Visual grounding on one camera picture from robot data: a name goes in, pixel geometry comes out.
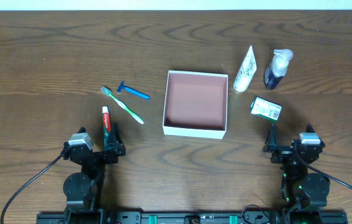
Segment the white box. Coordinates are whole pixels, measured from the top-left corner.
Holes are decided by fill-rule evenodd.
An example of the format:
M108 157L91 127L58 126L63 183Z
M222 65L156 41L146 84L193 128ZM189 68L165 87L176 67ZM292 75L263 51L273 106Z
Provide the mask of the white box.
M228 75L169 71L164 134L222 139L227 130Z

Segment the green toothbrush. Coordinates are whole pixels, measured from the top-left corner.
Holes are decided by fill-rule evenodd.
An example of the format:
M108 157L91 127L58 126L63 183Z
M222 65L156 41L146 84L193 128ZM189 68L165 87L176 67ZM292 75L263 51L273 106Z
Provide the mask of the green toothbrush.
M135 112L131 111L121 100L117 99L115 96L113 96L113 92L105 86L101 87L101 92L104 93L106 96L111 97L112 99L115 100L115 102L124 110L126 110L132 117L139 123L144 124L143 119L139 117L139 115L135 114Z

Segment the wooden table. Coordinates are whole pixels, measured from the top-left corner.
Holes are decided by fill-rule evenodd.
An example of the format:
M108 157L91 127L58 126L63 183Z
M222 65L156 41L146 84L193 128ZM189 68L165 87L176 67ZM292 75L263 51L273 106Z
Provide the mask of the wooden table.
M235 95L231 86L250 45L257 72L248 91ZM274 49L291 49L294 58L268 91L263 73ZM164 136L168 70L229 75L224 139ZM145 125L100 93L122 80L151 96L119 95ZM327 145L313 165L352 184L352 11L0 12L0 213L80 126L95 150L103 147L103 105L127 148L107 168L108 208L277 208L285 203L282 171L261 152L270 123L249 114L256 95L283 106L281 143L311 123ZM59 161L16 197L6 223L62 211L63 181L79 170ZM332 182L327 208L345 210L352 222L352 191Z

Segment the wire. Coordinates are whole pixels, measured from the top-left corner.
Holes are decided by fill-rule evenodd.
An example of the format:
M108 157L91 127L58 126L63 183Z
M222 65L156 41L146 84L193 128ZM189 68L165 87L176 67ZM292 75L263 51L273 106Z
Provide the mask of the wire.
M339 183L339 184L341 184L341 185L343 185L343 186L349 188L350 190L352 190L352 186L351 186L350 184L347 184L347 183L343 182L342 180L339 180L339 179L337 179L337 178L335 178L335 177L333 177L333 176L331 176L331 175L328 175L328 174L326 174L326 173L324 173L324 172L322 172L322 171L320 171L320 170L318 170L318 169L316 169L316 168L314 168L314 167L308 165L308 164L300 157L299 153L298 153L297 151L295 151L295 152L296 152L295 154L296 154L296 156L297 156L299 162L302 163L304 166L306 166L307 168L311 169L312 171L314 171L314 172L316 172L316 173L318 173L318 174L321 174L322 176L324 176L324 177L326 177L326 178L328 178L328 179L331 179L331 180L333 180L333 181L335 181L335 182L337 182L337 183Z
M28 180L27 183L25 183L20 189L14 193L14 195L9 199L7 204L4 206L2 210L2 215L1 215L1 224L4 224L4 214L6 213L6 210L10 203L12 203L13 199L22 191L24 190L29 184L31 184L36 178L38 178L40 175L42 175L44 172L46 172L49 168L51 168L59 159L61 159L63 156L59 155L53 162L51 162L46 168L44 168L42 171L40 171L35 177L31 178Z
M241 212L241 218L244 220L244 222L246 222L246 223L248 223L248 224L252 224L251 222L249 222L249 221L247 221L246 219L245 219L245 210L247 209L247 208L249 208L249 207L256 207L256 208L258 208L258 209L260 209L260 211L263 213L263 215L266 217L266 218L268 218L269 219L269 221L268 222L265 222L265 223L263 223L263 224L267 224L267 223L270 223L270 216L268 215L268 214L266 214L266 213L264 213L263 212L263 209L261 208L261 207L259 207L258 205L255 205L255 204L250 204L250 205L247 205L247 206L245 206L245 208L243 209L243 211Z

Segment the white wall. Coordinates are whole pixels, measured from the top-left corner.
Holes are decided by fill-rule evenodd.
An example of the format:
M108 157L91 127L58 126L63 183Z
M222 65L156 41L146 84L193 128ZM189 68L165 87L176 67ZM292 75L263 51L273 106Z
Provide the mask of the white wall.
M352 9L352 0L0 0L0 10Z

